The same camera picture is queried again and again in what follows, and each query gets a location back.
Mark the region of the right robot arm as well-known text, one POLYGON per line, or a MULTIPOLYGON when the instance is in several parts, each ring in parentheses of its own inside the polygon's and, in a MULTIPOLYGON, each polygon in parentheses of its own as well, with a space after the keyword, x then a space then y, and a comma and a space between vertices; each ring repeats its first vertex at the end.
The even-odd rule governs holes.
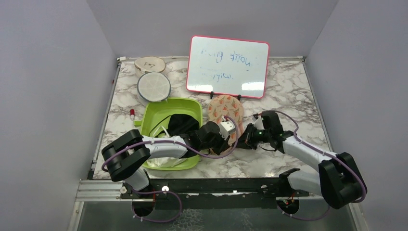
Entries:
POLYGON ((255 122, 247 125, 239 137, 237 147, 255 150, 260 143, 268 143, 272 151, 279 151, 299 159, 315 170, 314 174, 294 170, 281 174, 278 191, 285 196, 296 190, 307 191, 324 198, 339 209, 349 203, 360 203, 367 195, 367 186, 351 154, 325 151, 300 138, 295 130, 284 130, 280 111, 270 110, 255 114, 255 122))

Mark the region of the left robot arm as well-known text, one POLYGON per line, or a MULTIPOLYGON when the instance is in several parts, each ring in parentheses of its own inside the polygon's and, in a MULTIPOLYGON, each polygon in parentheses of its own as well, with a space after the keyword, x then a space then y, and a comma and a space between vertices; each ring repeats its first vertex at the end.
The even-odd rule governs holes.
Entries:
POLYGON ((235 131, 232 119, 219 124, 207 122, 198 130, 169 138, 143 136, 133 129, 102 149, 102 170, 109 173, 113 182, 124 181, 143 198, 151 193, 150 178, 141 169, 147 160, 204 156, 204 150, 214 152, 214 155, 206 155, 207 158, 221 158, 221 153, 230 148, 229 139, 235 131))

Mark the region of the floral mesh laundry bag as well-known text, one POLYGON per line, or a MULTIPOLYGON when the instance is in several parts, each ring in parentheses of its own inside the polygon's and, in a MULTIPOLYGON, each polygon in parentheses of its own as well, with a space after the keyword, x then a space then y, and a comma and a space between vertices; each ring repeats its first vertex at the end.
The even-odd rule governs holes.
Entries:
POLYGON ((244 129, 242 126, 244 108, 240 101, 229 95, 219 95, 211 100, 207 107, 208 121, 219 124, 223 116, 231 117, 238 126, 238 133, 231 134, 228 144, 233 146, 237 138, 239 138, 244 129))

